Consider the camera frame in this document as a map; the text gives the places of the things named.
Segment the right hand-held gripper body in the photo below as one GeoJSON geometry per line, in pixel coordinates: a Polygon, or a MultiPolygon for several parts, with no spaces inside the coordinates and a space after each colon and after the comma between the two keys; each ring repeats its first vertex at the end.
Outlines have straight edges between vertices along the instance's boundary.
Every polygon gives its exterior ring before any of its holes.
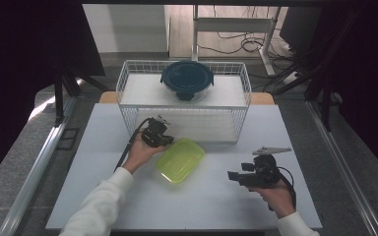
{"type": "Polygon", "coordinates": [[[241,186],[258,187],[262,189],[274,188],[282,180],[290,189],[292,185],[281,174],[274,158],[275,153],[291,151],[290,147],[261,147],[252,152],[255,165],[253,172],[242,174],[243,179],[239,181],[241,186]]]}

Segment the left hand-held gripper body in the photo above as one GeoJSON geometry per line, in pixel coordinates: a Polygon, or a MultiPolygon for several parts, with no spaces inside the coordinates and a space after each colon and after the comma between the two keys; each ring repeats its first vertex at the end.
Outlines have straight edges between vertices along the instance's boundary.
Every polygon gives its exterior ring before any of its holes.
{"type": "Polygon", "coordinates": [[[159,138],[166,136],[168,122],[160,115],[147,119],[148,126],[143,130],[141,138],[151,148],[160,147],[159,138]]]}

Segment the white wire rack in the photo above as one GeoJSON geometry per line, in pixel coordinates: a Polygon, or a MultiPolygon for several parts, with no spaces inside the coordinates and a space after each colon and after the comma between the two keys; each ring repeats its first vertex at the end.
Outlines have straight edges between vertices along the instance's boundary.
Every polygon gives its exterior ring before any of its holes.
{"type": "Polygon", "coordinates": [[[207,72],[206,89],[192,98],[168,88],[162,75],[170,61],[128,60],[123,64],[116,97],[126,127],[134,132],[143,120],[161,117],[165,133],[198,143],[234,144],[238,141],[251,101],[246,66],[231,62],[194,62],[187,72],[207,72]]]}

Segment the dark blue round lidded container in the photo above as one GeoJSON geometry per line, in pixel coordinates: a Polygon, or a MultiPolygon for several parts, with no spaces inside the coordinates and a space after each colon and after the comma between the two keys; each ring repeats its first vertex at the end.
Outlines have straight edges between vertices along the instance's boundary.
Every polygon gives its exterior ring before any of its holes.
{"type": "Polygon", "coordinates": [[[180,101],[201,100],[214,82],[214,73],[196,61],[178,61],[167,66],[160,82],[180,101]]]}

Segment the person's left hand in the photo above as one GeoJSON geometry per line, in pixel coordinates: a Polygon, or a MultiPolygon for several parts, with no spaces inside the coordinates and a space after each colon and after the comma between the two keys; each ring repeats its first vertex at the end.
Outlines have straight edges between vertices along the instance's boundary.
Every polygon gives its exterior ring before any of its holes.
{"type": "Polygon", "coordinates": [[[141,166],[146,164],[155,154],[163,152],[164,147],[150,147],[141,138],[141,133],[137,135],[131,144],[128,156],[122,168],[129,171],[131,174],[135,173],[141,166]]]}

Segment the person's right hand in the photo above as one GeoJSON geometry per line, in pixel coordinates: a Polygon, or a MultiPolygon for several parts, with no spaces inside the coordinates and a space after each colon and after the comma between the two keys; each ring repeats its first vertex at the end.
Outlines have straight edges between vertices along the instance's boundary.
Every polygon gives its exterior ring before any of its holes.
{"type": "Polygon", "coordinates": [[[248,187],[248,190],[258,193],[275,212],[278,219],[295,213],[295,207],[292,203],[292,196],[284,183],[279,183],[271,189],[248,187]]]}

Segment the wooden table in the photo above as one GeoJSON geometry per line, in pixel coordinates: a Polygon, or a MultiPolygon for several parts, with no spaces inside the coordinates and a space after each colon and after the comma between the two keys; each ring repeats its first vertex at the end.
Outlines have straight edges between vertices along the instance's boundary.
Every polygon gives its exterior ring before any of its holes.
{"type": "MultiPolygon", "coordinates": [[[[116,92],[106,91],[99,99],[99,103],[115,103],[116,102],[116,92]]],[[[267,92],[252,92],[251,93],[251,103],[253,105],[274,105],[274,98],[267,92]]]]}

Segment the black metal stand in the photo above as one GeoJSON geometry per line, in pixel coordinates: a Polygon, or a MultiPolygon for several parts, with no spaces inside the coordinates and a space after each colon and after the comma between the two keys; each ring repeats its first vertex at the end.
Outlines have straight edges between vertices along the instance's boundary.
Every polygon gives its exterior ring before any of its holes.
{"type": "Polygon", "coordinates": [[[80,70],[74,68],[57,68],[54,77],[55,127],[59,127],[65,118],[66,109],[64,108],[63,89],[65,89],[70,96],[78,96],[80,93],[77,78],[84,80],[101,91],[108,91],[107,86],[80,70]]]}

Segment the black curtain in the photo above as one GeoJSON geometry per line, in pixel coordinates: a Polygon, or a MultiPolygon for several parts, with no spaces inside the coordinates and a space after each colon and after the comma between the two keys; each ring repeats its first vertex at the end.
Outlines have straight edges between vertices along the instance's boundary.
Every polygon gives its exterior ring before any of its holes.
{"type": "Polygon", "coordinates": [[[378,0],[362,9],[326,74],[340,113],[378,159],[378,0]]]}
{"type": "Polygon", "coordinates": [[[81,3],[0,0],[0,163],[58,73],[104,74],[81,3]]]}

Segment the silver metal rail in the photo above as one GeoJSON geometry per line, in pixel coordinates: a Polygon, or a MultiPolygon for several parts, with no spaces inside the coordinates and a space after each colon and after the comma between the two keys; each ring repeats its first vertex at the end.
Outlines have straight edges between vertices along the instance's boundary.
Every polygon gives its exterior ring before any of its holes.
{"type": "Polygon", "coordinates": [[[327,128],[324,126],[321,118],[322,115],[318,109],[318,107],[311,101],[305,102],[306,106],[308,107],[312,119],[314,120],[317,129],[319,130],[322,139],[324,140],[329,153],[334,160],[340,175],[342,176],[346,188],[350,194],[350,197],[352,198],[356,209],[358,213],[360,214],[360,217],[363,220],[363,223],[365,227],[367,228],[367,231],[371,236],[378,236],[378,217],[376,213],[373,210],[373,207],[371,206],[370,202],[366,198],[366,196],[363,194],[360,186],[358,185],[355,177],[353,176],[345,157],[339,148],[336,140],[334,139],[332,133],[327,130],[327,128]]]}
{"type": "MultiPolygon", "coordinates": [[[[57,143],[61,139],[61,135],[66,128],[74,105],[77,101],[76,97],[69,97],[64,102],[65,118],[59,127],[55,125],[51,128],[38,156],[36,157],[26,180],[24,181],[18,195],[16,196],[12,206],[0,226],[0,236],[14,236],[25,212],[32,200],[32,197],[37,189],[37,186],[46,170],[46,167],[54,153],[57,143]]],[[[51,97],[39,107],[35,108],[30,116],[30,120],[36,118],[39,111],[43,111],[46,105],[55,103],[55,96],[51,97]]]]}

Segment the white metal desk frame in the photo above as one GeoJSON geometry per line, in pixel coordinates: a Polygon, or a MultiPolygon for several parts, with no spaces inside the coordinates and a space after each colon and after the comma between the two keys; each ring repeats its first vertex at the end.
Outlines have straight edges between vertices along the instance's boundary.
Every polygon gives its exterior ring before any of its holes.
{"type": "Polygon", "coordinates": [[[198,60],[198,33],[199,32],[253,32],[265,35],[263,45],[259,49],[259,54],[266,72],[269,76],[274,76],[275,70],[269,57],[269,47],[276,29],[276,25],[281,12],[278,7],[275,13],[266,19],[255,18],[203,18],[199,17],[199,6],[193,6],[193,40],[191,48],[191,59],[198,60]]]}

